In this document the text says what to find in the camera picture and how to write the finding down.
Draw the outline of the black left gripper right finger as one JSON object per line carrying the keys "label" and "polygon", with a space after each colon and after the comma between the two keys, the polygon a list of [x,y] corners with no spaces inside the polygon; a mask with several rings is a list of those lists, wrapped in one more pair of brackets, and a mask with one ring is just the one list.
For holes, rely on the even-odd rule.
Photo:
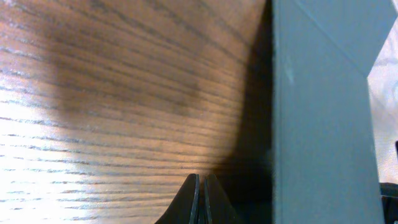
{"label": "black left gripper right finger", "polygon": [[231,205],[216,175],[205,179],[205,223],[207,224],[244,224]]}

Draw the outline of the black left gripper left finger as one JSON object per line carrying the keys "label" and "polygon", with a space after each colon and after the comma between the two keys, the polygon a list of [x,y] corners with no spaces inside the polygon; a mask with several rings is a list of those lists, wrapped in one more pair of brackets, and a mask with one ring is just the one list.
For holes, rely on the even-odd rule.
{"label": "black left gripper left finger", "polygon": [[155,224],[197,224],[200,178],[189,174],[164,214]]}

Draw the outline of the black gift box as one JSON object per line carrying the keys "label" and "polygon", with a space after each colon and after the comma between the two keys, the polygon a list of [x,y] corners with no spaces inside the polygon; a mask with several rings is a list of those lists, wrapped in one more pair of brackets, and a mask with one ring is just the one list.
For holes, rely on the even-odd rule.
{"label": "black gift box", "polygon": [[368,75],[391,1],[272,3],[275,223],[383,223]]}

